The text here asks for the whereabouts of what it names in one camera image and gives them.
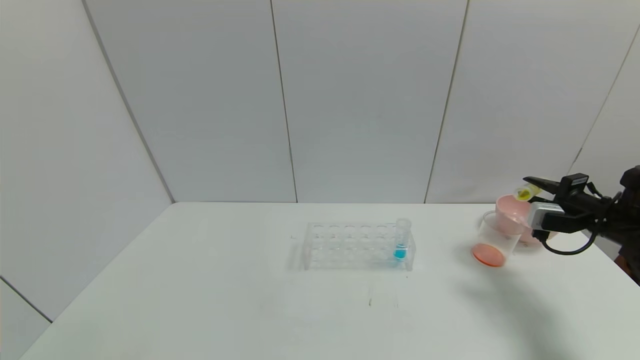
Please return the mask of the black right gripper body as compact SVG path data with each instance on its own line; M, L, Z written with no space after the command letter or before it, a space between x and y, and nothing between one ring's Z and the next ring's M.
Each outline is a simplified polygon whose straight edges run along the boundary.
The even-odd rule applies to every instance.
M553 202L568 212L602 212L611 201L584 173L564 176L553 197Z

